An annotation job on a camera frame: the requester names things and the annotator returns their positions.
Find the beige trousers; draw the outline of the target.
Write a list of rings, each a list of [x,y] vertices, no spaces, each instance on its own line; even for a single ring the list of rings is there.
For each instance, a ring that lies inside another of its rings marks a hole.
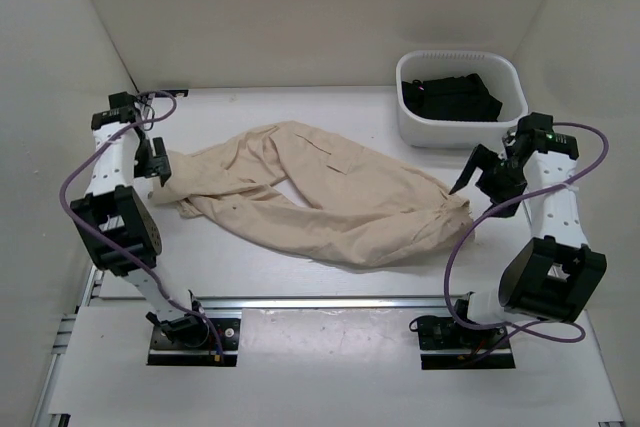
[[[196,153],[172,152],[156,205],[205,216],[255,244],[377,268],[455,244],[470,203],[424,171],[296,121],[260,126]]]

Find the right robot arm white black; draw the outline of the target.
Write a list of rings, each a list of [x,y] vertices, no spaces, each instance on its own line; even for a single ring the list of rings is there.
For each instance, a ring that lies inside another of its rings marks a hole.
[[[453,317],[449,334],[460,346],[476,344],[486,329],[527,319],[575,321],[606,272],[606,257],[591,249],[579,218],[576,183],[593,169],[578,170],[577,140],[560,133],[562,126],[547,114],[522,117],[502,152],[477,145],[454,184],[458,192],[479,176],[476,186],[490,206],[474,227],[524,210],[530,229],[497,288],[457,302],[444,296]]]

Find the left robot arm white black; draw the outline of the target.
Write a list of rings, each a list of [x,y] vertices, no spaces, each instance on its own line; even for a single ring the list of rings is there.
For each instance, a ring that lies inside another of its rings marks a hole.
[[[92,116],[98,157],[83,197],[65,204],[96,268],[135,287],[153,310],[147,319],[169,341],[196,348],[208,341],[210,324],[187,288],[171,284],[157,264],[160,231],[134,188],[136,178],[164,185],[171,177],[169,156],[160,137],[149,138],[150,94],[119,92],[109,109]]]

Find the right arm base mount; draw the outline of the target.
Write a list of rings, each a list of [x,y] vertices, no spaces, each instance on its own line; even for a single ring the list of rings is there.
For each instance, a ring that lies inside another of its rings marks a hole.
[[[409,323],[422,370],[503,370],[516,367],[504,328],[472,330],[451,317],[423,315]]]

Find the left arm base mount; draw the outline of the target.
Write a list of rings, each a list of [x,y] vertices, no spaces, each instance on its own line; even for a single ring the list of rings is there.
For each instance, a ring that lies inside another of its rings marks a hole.
[[[149,366],[176,367],[235,367],[240,344],[241,319],[236,317],[210,317],[220,343],[209,332],[207,325],[188,326],[182,333],[168,334],[161,323],[148,313],[153,324],[147,364]]]

